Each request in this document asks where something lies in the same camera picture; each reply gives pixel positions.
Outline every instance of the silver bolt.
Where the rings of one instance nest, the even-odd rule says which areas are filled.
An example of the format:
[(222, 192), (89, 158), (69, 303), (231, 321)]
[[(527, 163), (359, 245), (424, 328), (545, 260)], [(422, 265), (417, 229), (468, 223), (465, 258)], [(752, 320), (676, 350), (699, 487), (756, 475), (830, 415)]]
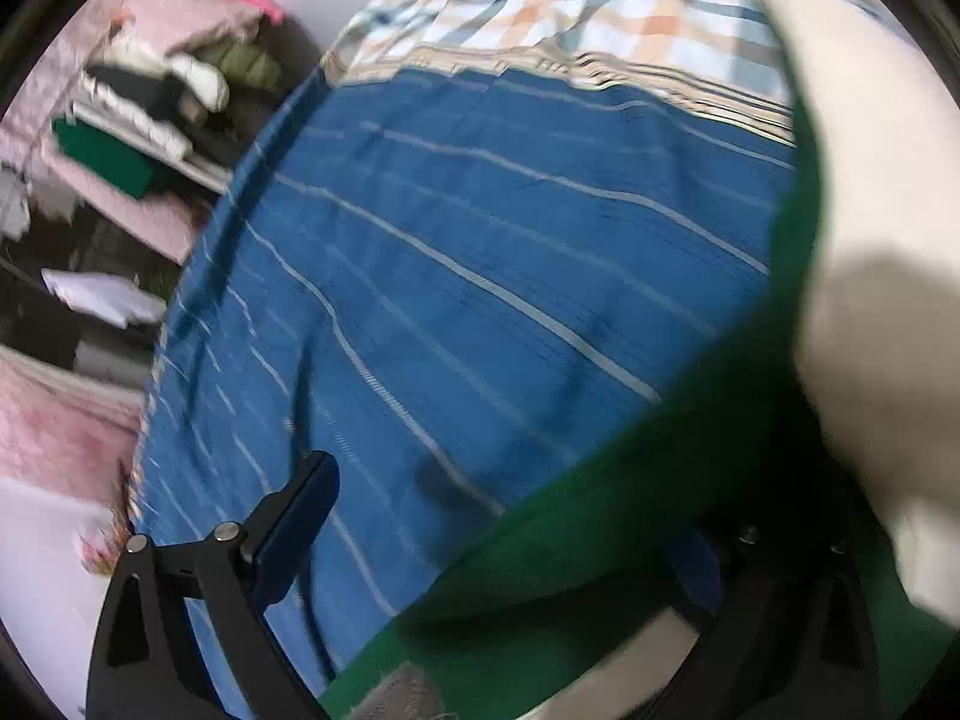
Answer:
[(146, 546), (147, 536), (144, 536), (143, 533), (137, 533), (127, 541), (127, 551), (130, 553), (142, 552)]
[(240, 535), (240, 526), (235, 522), (221, 522), (213, 531), (217, 541), (233, 541)]
[(748, 525), (740, 532), (740, 540), (747, 545), (753, 546), (760, 541), (760, 531), (755, 526)]

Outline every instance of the gray fabric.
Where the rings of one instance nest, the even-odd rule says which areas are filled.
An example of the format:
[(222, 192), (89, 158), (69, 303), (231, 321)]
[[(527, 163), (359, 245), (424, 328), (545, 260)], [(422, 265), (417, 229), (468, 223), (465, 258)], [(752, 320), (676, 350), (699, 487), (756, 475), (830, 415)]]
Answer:
[(443, 698), (424, 670), (403, 664), (367, 694), (347, 720), (437, 720)]

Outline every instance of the white floor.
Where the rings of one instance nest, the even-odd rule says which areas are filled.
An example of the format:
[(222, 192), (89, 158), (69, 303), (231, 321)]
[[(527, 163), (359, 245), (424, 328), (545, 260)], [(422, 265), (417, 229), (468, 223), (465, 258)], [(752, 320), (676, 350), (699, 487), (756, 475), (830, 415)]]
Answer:
[(86, 671), (107, 579), (80, 565), (73, 536), (109, 512), (0, 478), (0, 618), (69, 720), (83, 720)]

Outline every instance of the checkered blanket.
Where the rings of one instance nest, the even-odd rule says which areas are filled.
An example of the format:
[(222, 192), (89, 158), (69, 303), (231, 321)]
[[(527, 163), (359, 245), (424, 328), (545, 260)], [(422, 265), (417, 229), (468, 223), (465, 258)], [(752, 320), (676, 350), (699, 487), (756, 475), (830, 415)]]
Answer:
[[(849, 0), (892, 28), (877, 0)], [(584, 89), (632, 84), (691, 113), (790, 143), (781, 49), (758, 0), (372, 0), (325, 60), (333, 82), (402, 67)]]

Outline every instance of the green fabric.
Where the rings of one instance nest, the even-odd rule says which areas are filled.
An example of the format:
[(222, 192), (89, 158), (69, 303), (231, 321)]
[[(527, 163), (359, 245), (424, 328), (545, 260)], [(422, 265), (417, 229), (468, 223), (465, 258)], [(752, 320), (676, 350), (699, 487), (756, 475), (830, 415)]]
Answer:
[(134, 200), (176, 184), (176, 174), (169, 167), (86, 122), (55, 119), (53, 130), (64, 154)]
[(195, 57), (215, 66), (230, 83), (268, 92), (280, 90), (280, 65), (259, 46), (239, 43), (227, 36), (198, 49)]
[[(820, 170), (803, 103), (797, 184), (773, 234), (770, 290), (658, 412), (511, 509), (334, 680), (334, 718), (403, 661), (423, 667), (460, 720), (509, 720), (568, 685), (654, 611), (644, 560), (709, 509), (764, 523), (784, 550), (850, 532), (880, 660), (886, 717), (928, 679), (949, 631), (907, 602), (856, 484), (827, 456), (790, 349), (816, 238)], [(618, 603), (617, 577), (639, 581)]]

